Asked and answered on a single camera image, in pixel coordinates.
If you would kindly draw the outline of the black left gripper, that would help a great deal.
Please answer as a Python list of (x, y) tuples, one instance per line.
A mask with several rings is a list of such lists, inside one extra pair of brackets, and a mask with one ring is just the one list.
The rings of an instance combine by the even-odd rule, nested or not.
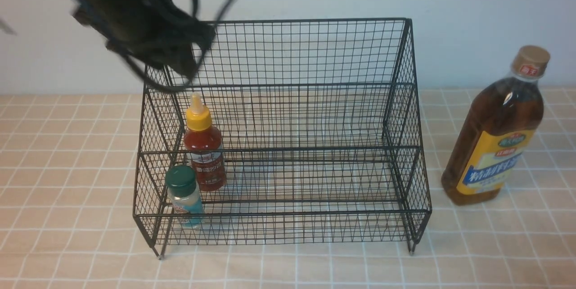
[(198, 0), (192, 0), (188, 14), (172, 0), (78, 0), (74, 13), (85, 27), (92, 27), (106, 39), (106, 47), (119, 55), (137, 74), (135, 60), (162, 69), (169, 66), (192, 80), (200, 65), (193, 52), (210, 49), (216, 31), (196, 18)]

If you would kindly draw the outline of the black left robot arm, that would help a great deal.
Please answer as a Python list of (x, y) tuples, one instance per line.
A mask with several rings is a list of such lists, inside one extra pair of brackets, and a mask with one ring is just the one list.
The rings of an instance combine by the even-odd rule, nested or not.
[(215, 29), (196, 15), (199, 0), (191, 0), (187, 13), (173, 0), (78, 0), (74, 18), (106, 39), (106, 47), (141, 78), (140, 61), (154, 69), (170, 67), (193, 80), (200, 66), (193, 45), (208, 51)]

